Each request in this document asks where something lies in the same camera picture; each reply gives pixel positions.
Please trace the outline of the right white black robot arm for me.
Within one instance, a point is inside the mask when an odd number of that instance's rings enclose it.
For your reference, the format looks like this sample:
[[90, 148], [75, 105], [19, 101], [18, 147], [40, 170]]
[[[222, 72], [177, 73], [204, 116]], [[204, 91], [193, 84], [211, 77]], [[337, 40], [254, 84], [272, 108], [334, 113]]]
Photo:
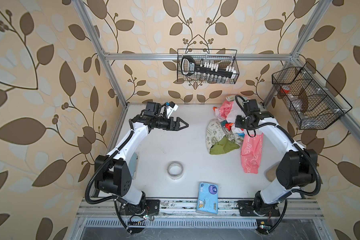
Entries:
[[263, 216], [293, 193], [316, 196], [322, 181], [317, 169], [316, 151], [297, 143], [270, 112], [260, 110], [256, 100], [236, 95], [235, 102], [242, 110], [236, 117], [235, 125], [249, 133], [260, 130], [283, 155], [276, 169], [276, 178], [256, 193], [254, 212]]

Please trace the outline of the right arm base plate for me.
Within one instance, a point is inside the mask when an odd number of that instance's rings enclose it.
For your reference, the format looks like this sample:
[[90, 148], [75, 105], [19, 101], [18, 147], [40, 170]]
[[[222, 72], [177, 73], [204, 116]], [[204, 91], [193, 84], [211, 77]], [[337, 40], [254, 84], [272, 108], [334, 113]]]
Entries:
[[254, 200], [239, 200], [237, 208], [241, 217], [280, 217], [277, 204], [256, 203]]

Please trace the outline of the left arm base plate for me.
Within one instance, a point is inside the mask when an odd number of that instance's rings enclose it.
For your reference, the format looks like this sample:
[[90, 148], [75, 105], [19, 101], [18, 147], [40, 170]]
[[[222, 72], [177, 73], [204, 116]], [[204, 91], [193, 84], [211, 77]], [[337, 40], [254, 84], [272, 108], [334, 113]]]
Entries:
[[155, 216], [160, 211], [160, 200], [159, 199], [146, 199], [142, 198], [138, 205], [132, 204], [123, 204], [122, 205], [122, 213], [126, 216]]

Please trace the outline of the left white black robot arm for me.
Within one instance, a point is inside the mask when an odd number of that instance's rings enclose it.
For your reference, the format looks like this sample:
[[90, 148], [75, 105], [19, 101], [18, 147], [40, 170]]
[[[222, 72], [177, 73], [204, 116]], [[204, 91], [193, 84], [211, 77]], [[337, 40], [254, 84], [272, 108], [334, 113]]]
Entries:
[[147, 102], [140, 114], [128, 121], [129, 131], [105, 156], [95, 160], [95, 172], [85, 190], [85, 200], [96, 205], [108, 200], [119, 200], [138, 206], [143, 200], [143, 192], [132, 186], [130, 161], [140, 143], [151, 130], [180, 131], [188, 123], [172, 113], [178, 109], [174, 102], [159, 104]]

